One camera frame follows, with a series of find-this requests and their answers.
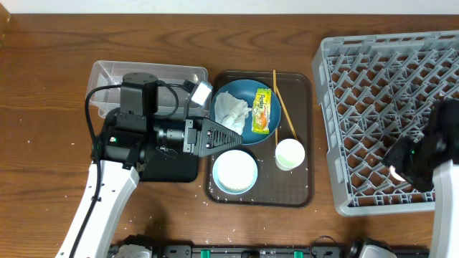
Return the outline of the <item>white tissue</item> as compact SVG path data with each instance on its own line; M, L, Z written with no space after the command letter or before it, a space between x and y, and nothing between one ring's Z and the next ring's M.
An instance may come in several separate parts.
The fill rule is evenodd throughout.
M214 119L216 123L242 135L245 119L249 117L252 108L244 100L237 99L228 92L216 96L214 104Z

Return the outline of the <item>light blue rice bowl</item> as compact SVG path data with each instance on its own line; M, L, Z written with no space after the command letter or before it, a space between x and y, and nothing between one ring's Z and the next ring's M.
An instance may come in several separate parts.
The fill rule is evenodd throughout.
M221 154L212 166L212 178L217 187L230 195L249 191L257 180L258 168L254 158L242 150Z

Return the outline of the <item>yellow green snack wrapper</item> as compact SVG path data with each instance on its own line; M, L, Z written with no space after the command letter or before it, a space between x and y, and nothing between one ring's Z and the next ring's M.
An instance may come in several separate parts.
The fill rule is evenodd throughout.
M269 88L258 88L252 105L252 132L268 134L270 132L270 108L272 91Z

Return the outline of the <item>white cup green inside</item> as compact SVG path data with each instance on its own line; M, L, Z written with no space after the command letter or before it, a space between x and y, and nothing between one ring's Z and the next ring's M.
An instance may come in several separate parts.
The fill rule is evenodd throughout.
M282 171L290 171L298 167L306 156L303 145L289 138L279 142L275 147L275 163Z

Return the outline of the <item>white cup pink inside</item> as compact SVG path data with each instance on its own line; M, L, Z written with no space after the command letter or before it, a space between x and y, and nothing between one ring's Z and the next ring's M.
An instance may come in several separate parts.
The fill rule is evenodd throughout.
M396 168L394 166L390 166L389 167L389 172L390 172L390 175L397 181L401 181L401 182L405 182L406 180L401 177L397 172L396 172Z

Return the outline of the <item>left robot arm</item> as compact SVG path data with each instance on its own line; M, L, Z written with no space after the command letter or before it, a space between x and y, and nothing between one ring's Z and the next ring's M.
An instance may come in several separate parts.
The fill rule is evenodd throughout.
M85 116L92 163L85 192L58 257L106 257L120 215L154 156L210 156L242 145L236 132L206 117L159 115L158 89L172 87L157 76L123 76L120 106L106 116L99 134Z

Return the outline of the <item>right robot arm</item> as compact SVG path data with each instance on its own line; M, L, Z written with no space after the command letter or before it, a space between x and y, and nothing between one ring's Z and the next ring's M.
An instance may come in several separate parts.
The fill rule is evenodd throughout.
M401 137L382 163L418 191L435 192L430 257L458 256L458 101L434 104L423 137Z

